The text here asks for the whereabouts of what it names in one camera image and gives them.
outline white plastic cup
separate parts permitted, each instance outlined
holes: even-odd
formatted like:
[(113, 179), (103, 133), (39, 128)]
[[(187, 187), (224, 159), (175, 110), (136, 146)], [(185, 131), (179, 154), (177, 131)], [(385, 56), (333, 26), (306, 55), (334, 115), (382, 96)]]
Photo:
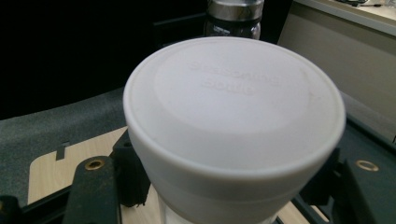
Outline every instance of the white plastic cup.
[(123, 97), (163, 216), (173, 212), (181, 223), (268, 221), (328, 159), (346, 121), (339, 91), (317, 66), (238, 37), (153, 53)]

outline gray mat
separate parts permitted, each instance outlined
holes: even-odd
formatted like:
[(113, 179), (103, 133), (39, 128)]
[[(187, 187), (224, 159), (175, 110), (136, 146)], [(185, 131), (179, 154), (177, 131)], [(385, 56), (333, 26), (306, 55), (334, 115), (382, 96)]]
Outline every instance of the gray mat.
[(126, 125), (123, 88), (51, 110), (0, 120), (0, 195), (27, 204), (30, 163), (64, 145)]

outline wooden board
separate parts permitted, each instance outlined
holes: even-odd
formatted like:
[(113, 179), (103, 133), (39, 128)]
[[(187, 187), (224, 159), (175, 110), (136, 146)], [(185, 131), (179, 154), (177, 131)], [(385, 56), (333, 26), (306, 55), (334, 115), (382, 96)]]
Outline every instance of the wooden board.
[[(90, 157), (110, 155), (125, 130), (126, 127), (120, 128), (67, 147), (62, 160), (56, 160), (56, 151), (35, 159), (30, 166), (28, 203), (70, 186), (79, 163)], [(160, 224), (156, 190), (150, 188), (145, 206), (122, 206), (121, 213), (122, 222), (126, 224)], [(288, 203), (278, 215), (285, 224), (309, 224), (292, 203)]]

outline screw hole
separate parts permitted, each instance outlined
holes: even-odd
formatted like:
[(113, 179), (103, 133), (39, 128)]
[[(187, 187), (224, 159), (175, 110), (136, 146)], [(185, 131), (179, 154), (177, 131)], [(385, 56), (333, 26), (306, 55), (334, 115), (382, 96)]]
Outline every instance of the screw hole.
[(102, 160), (89, 161), (85, 164), (85, 169), (86, 170), (97, 170), (97, 169), (101, 168), (104, 164), (105, 164), (105, 162)]
[(379, 170), (378, 166), (370, 161), (356, 161), (356, 165), (366, 171), (376, 172)]

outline cup lid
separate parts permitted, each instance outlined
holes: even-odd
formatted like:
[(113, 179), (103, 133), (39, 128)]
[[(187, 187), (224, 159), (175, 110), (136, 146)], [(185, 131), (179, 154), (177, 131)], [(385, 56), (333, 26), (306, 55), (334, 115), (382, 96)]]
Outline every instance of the cup lid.
[(149, 150), (197, 169), (290, 170), (330, 155), (345, 127), (339, 91), (290, 50), (239, 37), (161, 49), (124, 90), (131, 132)]

